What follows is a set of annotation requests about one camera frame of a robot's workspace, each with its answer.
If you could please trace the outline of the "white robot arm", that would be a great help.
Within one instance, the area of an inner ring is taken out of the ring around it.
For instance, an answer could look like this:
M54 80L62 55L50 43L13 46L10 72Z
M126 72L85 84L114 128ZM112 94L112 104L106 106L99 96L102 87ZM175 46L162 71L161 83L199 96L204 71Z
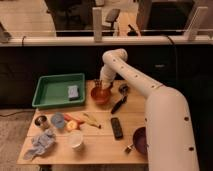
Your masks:
M200 171L187 99L177 89L130 66L127 59L123 48L104 52L100 80L106 89L119 74L146 99L149 171Z

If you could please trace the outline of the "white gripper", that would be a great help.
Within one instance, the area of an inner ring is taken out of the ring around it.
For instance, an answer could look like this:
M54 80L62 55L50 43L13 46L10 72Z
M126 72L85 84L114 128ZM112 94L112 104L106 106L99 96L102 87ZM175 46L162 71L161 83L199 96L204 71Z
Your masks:
M108 65L104 65L100 71L100 80L102 82L102 88L112 89L113 81L115 77L116 77L116 72L113 69L111 69ZM98 79L95 79L94 83L95 83L95 87L99 87L100 82Z

